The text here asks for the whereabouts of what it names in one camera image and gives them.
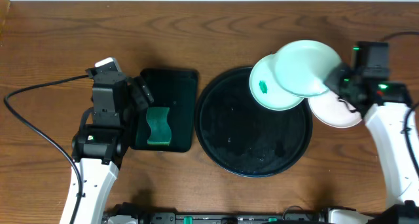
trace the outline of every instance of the round black plate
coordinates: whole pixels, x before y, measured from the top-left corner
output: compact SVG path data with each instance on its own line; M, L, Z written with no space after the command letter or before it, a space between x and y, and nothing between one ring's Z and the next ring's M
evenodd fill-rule
M203 91L195 130L207 155L241 176L272 176L285 171L306 151L312 135L307 100L287 111L259 105L249 89L251 67L233 69Z

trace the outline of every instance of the green light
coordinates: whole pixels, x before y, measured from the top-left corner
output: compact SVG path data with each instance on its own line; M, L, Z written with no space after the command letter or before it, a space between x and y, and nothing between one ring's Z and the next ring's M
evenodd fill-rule
M378 87L379 87L381 90L385 90L385 89L387 89L387 88L388 88L388 85L386 85L386 84L378 84Z

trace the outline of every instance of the black cable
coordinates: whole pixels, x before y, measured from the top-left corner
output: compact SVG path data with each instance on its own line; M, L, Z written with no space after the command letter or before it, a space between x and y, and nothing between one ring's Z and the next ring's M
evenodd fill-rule
M406 145L407 145L407 149L409 150L409 155L410 155L410 159L412 159L413 162L413 166L414 169L416 170L416 174L419 177L419 165L418 165L418 161L416 161L416 157L414 156L413 153L413 149L412 149L412 144L410 143L410 138L409 138L409 131L410 128L407 126L408 124L408 119L410 114L419 106L419 103L416 103L415 105L413 105L413 107L411 107L411 109L409 109L409 111L406 114L405 117L405 122L403 123L403 133L405 134L405 140L406 140Z
M64 155L64 157L68 160L68 162L71 164L71 167L73 167L74 172L76 173L77 183L79 184L79 192L77 193L76 204L74 206L73 215L71 216L71 219L70 219L70 224L74 223L74 220L75 220L76 214L77 214L77 210L79 209L79 205L80 205L80 201L81 201L81 197L82 197L83 189L82 189L82 180L81 180L80 172L77 169L76 164L73 162L73 159L65 152L65 150L60 145L58 145L53 139L51 139L49 136L47 136L40 129L36 128L34 125L32 125L30 122L28 122L18 112L16 112L16 110L14 110L12 108L12 106L10 106L9 98L11 96L14 96L15 94L19 94L19 93L25 92L27 90L33 90L33 89L44 87L44 86L52 86L52 85L55 85L55 84L66 83L66 82L69 82L69 81L73 81L73 80L77 80L77 79L83 79L83 78L87 78L87 77L88 77L88 75L83 75L83 76L78 76L78 77L71 77L69 79L64 79L64 80L60 80L60 81L54 81L54 82L51 82L51 83L43 83L43 84L37 84L37 85L34 85L34 86L25 87L25 88L22 88L22 89L19 89L19 90L15 90L14 92L11 92L7 96L5 96L5 99L3 100L7 109L17 119L19 119L23 124L25 124L27 127L32 129L34 132L38 133L40 136L42 136L44 139L46 139L49 143L51 143L53 146L55 146L55 148L57 148L57 150L59 150L59 152L61 152Z
M285 220L285 215L287 214L288 209L292 209L292 208L299 208L299 209L301 209L302 211L304 211L304 208L301 208L301 207L300 207L300 206L298 206L298 205L291 205L291 206L290 206L290 207L288 207L285 211L283 211L283 214L282 214L282 219L283 219L283 220ZM312 220L312 218L309 218L307 214L305 214L305 215L306 215L306 217L307 217L307 219L308 219L309 221L313 221L313 220Z
M400 32L397 32L397 33L392 33L392 34L389 34L389 35L381 38L380 41L381 42L386 42L390 39L393 39L394 37L398 37L398 36L402 36L402 35L419 35L419 31L400 31Z

